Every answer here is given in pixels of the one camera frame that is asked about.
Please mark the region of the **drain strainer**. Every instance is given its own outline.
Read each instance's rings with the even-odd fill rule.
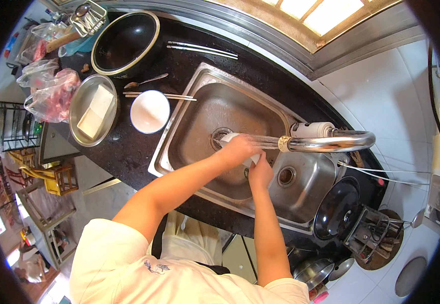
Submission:
[[[281,169],[277,175],[277,182],[279,186],[288,188],[296,181],[296,169],[291,166],[287,166]]]
[[[220,140],[225,135],[230,133],[234,133],[234,131],[230,130],[229,128],[218,128],[215,131],[213,131],[212,136],[210,137],[210,141],[215,151],[218,151],[222,148],[222,146],[220,145]]]

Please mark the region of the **chopsticks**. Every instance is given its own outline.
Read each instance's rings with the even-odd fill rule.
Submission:
[[[182,45],[182,46],[167,45],[166,47],[168,49],[194,51],[194,52],[204,52],[204,53],[208,53],[208,54],[212,54],[212,55],[232,58],[232,59],[235,59],[235,60],[238,59],[238,55],[237,54],[233,54],[233,53],[229,53],[229,52],[225,52],[225,51],[221,51],[221,50],[216,50],[216,49],[208,48],[206,46],[201,46],[201,45],[196,45],[196,44],[191,44],[191,43],[184,43],[184,42],[177,42],[177,41],[168,41],[168,43],[169,44]]]
[[[136,98],[137,96],[139,96],[139,94],[142,94],[142,92],[122,92],[122,94],[124,94],[125,97]],[[193,98],[193,96],[177,95],[177,94],[164,94],[164,95],[168,99],[183,99],[183,100],[189,100],[189,101],[196,101],[196,99]]]

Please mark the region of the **hand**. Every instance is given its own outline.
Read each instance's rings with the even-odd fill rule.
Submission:
[[[235,168],[254,154],[262,153],[258,143],[248,134],[237,135],[215,155],[221,157],[228,169]]]
[[[249,169],[249,185],[251,186],[252,192],[267,190],[273,177],[274,172],[266,160],[266,153],[262,151],[257,165],[252,162]]]

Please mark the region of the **black pot lid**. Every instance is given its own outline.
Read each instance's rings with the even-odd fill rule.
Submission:
[[[321,240],[330,240],[353,225],[361,209],[357,179],[344,177],[326,194],[314,217],[313,232]]]

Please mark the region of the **black countertop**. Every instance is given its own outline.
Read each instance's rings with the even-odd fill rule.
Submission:
[[[109,13],[109,18],[113,20],[119,15],[121,14]],[[159,19],[161,22],[160,39],[163,41],[184,41],[217,48],[238,54],[239,60],[199,52],[171,50],[164,47],[144,73],[131,79],[112,78],[119,95],[121,110],[117,125],[102,143],[91,148],[82,147],[75,142],[66,123],[54,124],[54,128],[83,155],[132,188],[141,189],[156,178],[148,172],[148,166],[162,131],[155,134],[142,134],[132,126],[129,112],[133,98],[123,97],[121,93],[124,85],[132,81],[142,82],[157,75],[169,73],[167,78],[144,84],[140,86],[139,90],[157,89],[165,93],[183,93],[201,62],[216,66],[253,85],[307,121],[330,121],[336,127],[346,126],[352,129],[345,119],[314,90],[269,59],[243,45],[223,37],[217,37],[216,34],[206,30],[178,21]],[[72,68],[77,71],[80,71],[85,63],[90,65],[90,70],[86,73],[78,72],[82,80],[95,74],[90,64],[90,53],[78,52],[71,57],[61,58],[63,68]],[[177,102],[170,100],[170,104],[171,111],[173,111]],[[370,150],[361,151],[361,156],[366,167],[381,169]],[[348,169],[346,175],[353,175],[359,180],[361,203],[374,208],[380,205],[386,185],[380,186],[376,179],[356,170]],[[187,199],[176,210],[215,227],[253,237],[253,218],[226,209],[196,195]],[[287,245],[306,249],[321,248],[330,251],[339,248],[338,241],[322,242],[313,236],[288,229],[282,229],[282,232]]]

